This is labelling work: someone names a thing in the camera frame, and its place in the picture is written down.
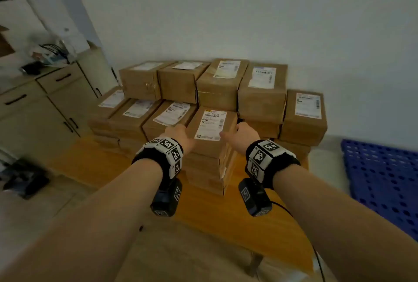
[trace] wooden table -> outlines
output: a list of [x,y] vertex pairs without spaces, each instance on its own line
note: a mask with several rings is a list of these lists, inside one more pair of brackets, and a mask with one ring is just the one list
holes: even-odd
[[[121,174],[130,162],[121,154],[102,150],[88,136],[79,139],[65,153],[55,158],[49,167],[56,173],[100,188]],[[224,197],[188,184],[185,175],[180,173],[183,191],[174,219],[248,248],[254,253],[278,259],[308,274],[312,273],[311,244],[290,215],[275,205],[266,216],[254,218],[248,214],[238,190],[238,183],[247,177],[244,165],[245,158],[239,155]],[[307,161],[302,165],[307,168]],[[284,205],[274,191],[267,192],[271,200]]]

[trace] black cabinet handle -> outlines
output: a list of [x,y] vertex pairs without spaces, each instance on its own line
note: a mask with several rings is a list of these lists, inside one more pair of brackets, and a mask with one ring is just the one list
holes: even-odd
[[10,105],[10,104],[13,104],[13,103],[15,103],[15,102],[17,102],[17,101],[21,100],[22,98],[25,98],[26,96],[27,96],[27,94],[23,94],[21,97],[18,97],[18,98],[16,98],[16,99],[12,100],[12,101],[7,101],[7,102],[5,102],[5,103],[4,103],[4,105]]
[[76,126],[76,128],[78,129],[78,126],[77,126],[76,122],[74,121],[74,119],[72,119],[72,118],[70,117],[70,121],[72,121],[72,122],[73,122],[73,124],[74,124],[74,126]]
[[65,75],[65,76],[61,77],[60,79],[56,79],[56,80],[55,80],[55,82],[60,82],[60,81],[62,81],[63,79],[66,79],[67,77],[70,77],[70,76],[71,76],[71,73],[68,73],[67,75]]
[[64,125],[67,126],[68,129],[70,129],[71,132],[74,132],[73,129],[71,129],[70,125],[68,124],[68,122],[63,121]]

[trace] stack of cardboard boxes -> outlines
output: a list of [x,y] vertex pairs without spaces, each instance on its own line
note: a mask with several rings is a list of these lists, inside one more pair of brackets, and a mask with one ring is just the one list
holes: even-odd
[[134,65],[120,70],[123,90],[105,94],[89,124],[104,149],[132,158],[167,126],[184,124],[196,139],[183,162],[188,181],[224,195],[237,153],[219,132],[236,129],[237,110],[262,138],[275,139],[300,160],[327,130],[322,94],[286,91],[287,68],[236,59]]

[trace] blue perforated plastic panel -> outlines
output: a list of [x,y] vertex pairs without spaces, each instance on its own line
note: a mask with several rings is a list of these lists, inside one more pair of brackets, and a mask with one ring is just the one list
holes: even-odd
[[418,153],[344,139],[351,196],[418,241]]

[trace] person's left hand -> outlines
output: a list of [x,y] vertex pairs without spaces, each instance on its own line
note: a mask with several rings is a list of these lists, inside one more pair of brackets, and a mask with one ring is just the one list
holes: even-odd
[[181,124],[177,124],[176,126],[168,126],[160,137],[164,136],[173,138],[175,141],[181,144],[181,147],[183,148],[183,155],[190,153],[196,144],[195,139],[187,137],[185,133],[185,126]]

